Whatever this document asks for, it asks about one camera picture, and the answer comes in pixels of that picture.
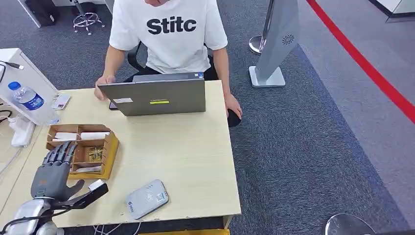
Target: robotic arm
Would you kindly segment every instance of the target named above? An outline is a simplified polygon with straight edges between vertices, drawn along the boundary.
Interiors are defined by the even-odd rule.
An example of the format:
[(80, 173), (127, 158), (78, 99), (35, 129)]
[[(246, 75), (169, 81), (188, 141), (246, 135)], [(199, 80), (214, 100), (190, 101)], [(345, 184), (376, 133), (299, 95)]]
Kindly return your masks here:
[[(49, 151), (33, 179), (30, 189), (33, 199), (20, 206), (14, 220), (7, 223), (0, 234), (63, 235), (63, 229), (56, 227), (52, 217), (73, 209), (83, 209), (108, 192), (107, 184), (98, 180), (88, 187), (88, 193), (69, 200), (85, 183), (79, 180), (70, 188), (66, 185), (70, 162), (76, 150), (76, 144), (70, 144), (68, 141)], [(54, 210), (64, 211), (54, 214)]]

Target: white cabinet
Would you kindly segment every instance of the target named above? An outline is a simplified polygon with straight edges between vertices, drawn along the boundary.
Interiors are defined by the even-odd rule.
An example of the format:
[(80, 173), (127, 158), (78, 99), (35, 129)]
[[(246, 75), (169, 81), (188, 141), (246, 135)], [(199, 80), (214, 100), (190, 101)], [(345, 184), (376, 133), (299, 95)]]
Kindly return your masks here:
[(376, 0), (394, 14), (415, 12), (415, 0)]
[[(3, 80), (0, 82), (0, 99), (10, 104), (16, 111), (23, 114), (35, 124), (40, 124), (41, 121), (32, 117), (30, 115), (30, 111), (28, 111), (23, 105), (13, 101), (12, 91), (8, 88), (8, 84), (16, 81), (22, 86), (30, 87), (47, 102), (51, 102), (53, 100), (54, 96), (58, 94), (58, 90), (20, 49), (0, 49), (0, 60), (24, 66), (24, 69), (20, 70), (5, 65), (6, 71), (4, 73)], [(0, 75), (3, 70), (4, 67), (0, 66)]]

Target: robot finger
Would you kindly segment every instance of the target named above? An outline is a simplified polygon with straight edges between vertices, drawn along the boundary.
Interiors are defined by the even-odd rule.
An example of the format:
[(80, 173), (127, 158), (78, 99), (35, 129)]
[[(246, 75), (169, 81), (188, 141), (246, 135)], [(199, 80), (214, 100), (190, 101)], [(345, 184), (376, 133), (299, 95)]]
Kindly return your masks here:
[(64, 163), (70, 164), (70, 162), (72, 161), (72, 157), (75, 152), (76, 146), (77, 144), (75, 143), (74, 145), (70, 147), (70, 149), (68, 150), (68, 153), (66, 154)]
[(53, 153), (49, 156), (49, 160), (48, 163), (53, 163), (54, 161), (56, 161), (56, 158), (58, 156), (59, 153), (59, 149), (63, 146), (63, 144), (57, 146), (56, 148), (54, 148)]
[(53, 149), (52, 149), (51, 151), (49, 151), (49, 152), (46, 154), (46, 157), (45, 157), (45, 158), (43, 158), (43, 163), (42, 163), (42, 166), (44, 166), (44, 165), (46, 165), (46, 164), (47, 164), (47, 162), (48, 162), (48, 160), (49, 160), (49, 157), (50, 157), (50, 155), (52, 154), (52, 152), (53, 152)]
[(67, 141), (67, 142), (64, 143), (64, 145), (59, 150), (59, 154), (58, 154), (58, 157), (57, 157), (56, 161), (63, 162), (64, 156), (65, 156), (66, 150), (69, 147), (69, 144), (70, 144), (70, 141)]

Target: wooden box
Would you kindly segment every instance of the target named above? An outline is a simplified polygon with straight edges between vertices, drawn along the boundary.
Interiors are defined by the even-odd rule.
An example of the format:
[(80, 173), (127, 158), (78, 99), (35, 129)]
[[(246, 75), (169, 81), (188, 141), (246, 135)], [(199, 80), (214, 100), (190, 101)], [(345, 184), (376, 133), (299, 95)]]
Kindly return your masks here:
[[(104, 179), (108, 180), (113, 169), (116, 152), (119, 146), (119, 140), (115, 134), (102, 124), (63, 124), (52, 125), (49, 128), (46, 148), (48, 150), (54, 149), (56, 146), (62, 144), (64, 141), (52, 141), (57, 132), (77, 133), (76, 142), (78, 144), (72, 162), (70, 163), (71, 171), (68, 179)], [(109, 132), (104, 139), (96, 140), (81, 140), (81, 133), (83, 132)], [(88, 155), (89, 148), (102, 148), (102, 159), (94, 161)], [(76, 172), (83, 167), (101, 166), (100, 171), (94, 172)]]

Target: gray laptop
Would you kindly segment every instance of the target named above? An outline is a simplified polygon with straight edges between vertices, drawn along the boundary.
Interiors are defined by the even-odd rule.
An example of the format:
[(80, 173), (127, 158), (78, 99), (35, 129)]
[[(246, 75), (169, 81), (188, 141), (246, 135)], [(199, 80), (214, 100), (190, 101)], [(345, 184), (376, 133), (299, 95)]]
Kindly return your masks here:
[(203, 72), (140, 75), (131, 83), (98, 86), (125, 116), (206, 110)]

